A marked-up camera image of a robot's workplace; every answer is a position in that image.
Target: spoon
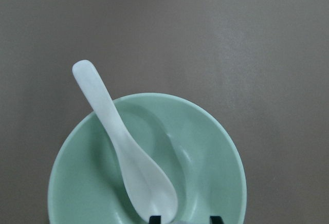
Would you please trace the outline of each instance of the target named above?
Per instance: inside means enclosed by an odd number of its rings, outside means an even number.
[[[94,65],[88,60],[78,61],[72,72],[112,141],[125,189],[137,214],[146,222],[151,215],[161,215],[162,224],[170,223],[178,209],[171,181],[125,127]]]

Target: mint green bowl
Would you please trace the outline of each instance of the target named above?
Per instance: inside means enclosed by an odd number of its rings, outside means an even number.
[[[239,154],[223,127],[179,97],[144,93],[114,101],[139,145],[165,171],[178,195],[175,220],[242,224],[246,179]],[[139,224],[125,192],[114,148],[94,113],[71,132],[53,165],[51,224]]]

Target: ceramic bowl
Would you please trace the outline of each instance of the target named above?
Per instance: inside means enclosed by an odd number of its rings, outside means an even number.
[[[223,127],[179,97],[144,93],[115,105],[137,143],[176,188],[175,220],[242,224],[246,179],[239,154]],[[94,113],[70,133],[54,162],[48,189],[51,224],[145,223],[126,194],[114,148]]]

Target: bowl rim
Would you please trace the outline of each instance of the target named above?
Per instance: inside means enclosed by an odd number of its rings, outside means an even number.
[[[131,95],[119,97],[119,98],[115,99],[113,102],[116,104],[120,101],[124,101],[126,99],[131,99],[131,98],[134,98],[134,97],[162,97],[162,98],[168,98],[168,99],[172,99],[172,100],[175,100],[175,101],[183,102],[183,103],[191,106],[192,108],[195,108],[197,111],[203,113],[204,115],[206,115],[217,126],[217,128],[223,133],[224,137],[228,141],[228,143],[229,143],[229,145],[230,145],[230,147],[231,147],[231,149],[234,153],[234,156],[237,160],[238,167],[239,167],[240,178],[241,178],[241,183],[242,183],[242,189],[241,189],[242,190],[242,204],[241,204],[240,216],[239,216],[239,220],[238,220],[237,224],[243,224],[245,214],[246,214],[246,207],[247,207],[247,183],[246,183],[245,171],[244,171],[244,167],[243,167],[243,164],[242,164],[241,157],[240,157],[240,155],[237,151],[237,148],[236,148],[235,144],[233,143],[233,140],[231,139],[231,137],[227,133],[227,131],[223,128],[223,126],[211,114],[209,114],[206,110],[204,110],[200,106],[198,106],[195,103],[193,103],[191,101],[188,101],[184,98],[174,96],[174,95],[170,95],[170,94],[157,93],[157,92],[136,93],[136,94],[131,94]],[[64,143],[62,144],[58,154],[56,155],[55,161],[54,161],[53,166],[51,168],[51,173],[50,173],[50,177],[49,177],[49,184],[48,184],[48,193],[47,193],[48,218],[49,218],[50,224],[59,224],[59,223],[55,222],[54,208],[52,206],[52,203],[53,203],[53,201],[52,201],[52,199],[53,199],[52,189],[54,187],[54,179],[55,179],[55,176],[56,176],[56,168],[58,166],[58,163],[59,163],[59,161],[60,161],[60,159],[61,159],[61,157],[62,157],[62,155],[65,151],[65,148],[67,147],[67,144],[71,140],[71,138],[76,134],[76,132],[80,129],[80,127],[83,126],[94,115],[95,115],[95,113],[92,111],[90,114],[88,114],[86,117],[84,117],[74,127],[74,129],[70,132],[70,134],[64,140]]]

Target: spoon handle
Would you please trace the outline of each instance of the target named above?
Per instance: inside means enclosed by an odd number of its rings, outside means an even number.
[[[129,132],[95,66],[88,60],[78,61],[73,65],[72,72],[86,99],[110,136],[112,143],[125,141],[120,138],[127,136]]]

